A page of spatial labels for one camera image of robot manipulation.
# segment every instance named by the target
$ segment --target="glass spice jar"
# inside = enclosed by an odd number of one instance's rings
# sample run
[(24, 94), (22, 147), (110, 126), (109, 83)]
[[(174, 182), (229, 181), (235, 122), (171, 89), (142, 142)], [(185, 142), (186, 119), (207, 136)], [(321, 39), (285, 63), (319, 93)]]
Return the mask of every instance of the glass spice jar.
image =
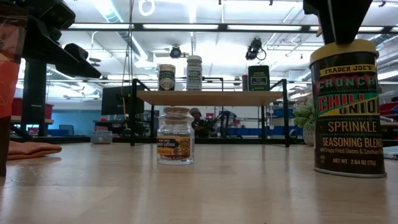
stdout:
[(195, 131), (188, 108), (168, 107), (159, 118), (157, 162), (166, 165), (193, 163)]

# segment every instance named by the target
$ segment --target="blue wall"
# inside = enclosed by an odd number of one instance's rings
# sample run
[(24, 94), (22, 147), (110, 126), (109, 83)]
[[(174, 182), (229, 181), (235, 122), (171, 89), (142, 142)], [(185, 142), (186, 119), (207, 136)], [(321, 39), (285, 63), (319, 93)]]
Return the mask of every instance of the blue wall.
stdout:
[(94, 131), (94, 120), (101, 118), (100, 110), (54, 110), (53, 125), (49, 129), (59, 129), (60, 124), (73, 125), (75, 134), (91, 136)]

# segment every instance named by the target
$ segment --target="green box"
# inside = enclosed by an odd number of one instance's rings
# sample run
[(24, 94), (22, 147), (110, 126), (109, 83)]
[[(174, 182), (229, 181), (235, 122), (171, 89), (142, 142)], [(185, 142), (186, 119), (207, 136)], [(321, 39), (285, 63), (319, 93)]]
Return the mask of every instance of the green box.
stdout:
[(268, 65), (249, 67), (249, 91), (269, 91)]

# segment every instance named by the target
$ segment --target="potted plant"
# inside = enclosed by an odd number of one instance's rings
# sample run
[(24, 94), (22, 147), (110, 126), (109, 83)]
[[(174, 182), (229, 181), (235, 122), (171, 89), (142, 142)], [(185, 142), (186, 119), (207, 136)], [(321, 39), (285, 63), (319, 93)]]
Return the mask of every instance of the potted plant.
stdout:
[(303, 128), (303, 139), (306, 144), (315, 144), (315, 108), (312, 100), (307, 100), (302, 106), (293, 110), (294, 125)]

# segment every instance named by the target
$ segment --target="seasoning can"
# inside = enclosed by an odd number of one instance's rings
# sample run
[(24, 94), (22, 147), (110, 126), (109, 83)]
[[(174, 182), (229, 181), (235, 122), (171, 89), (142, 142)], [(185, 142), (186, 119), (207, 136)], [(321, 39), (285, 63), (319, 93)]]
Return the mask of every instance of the seasoning can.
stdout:
[(159, 117), (157, 162), (165, 165), (193, 163), (195, 131), (188, 108), (167, 107)]
[(269, 91), (269, 67), (268, 65), (253, 65), (249, 69), (249, 91)]
[(372, 42), (327, 44), (311, 54), (315, 170), (385, 177), (376, 59)]
[(248, 83), (248, 75), (242, 75), (242, 90), (248, 91), (249, 90), (249, 83)]
[(188, 56), (187, 63), (187, 91), (201, 91), (201, 57)]
[(174, 90), (175, 86), (175, 66), (159, 65), (159, 91)]

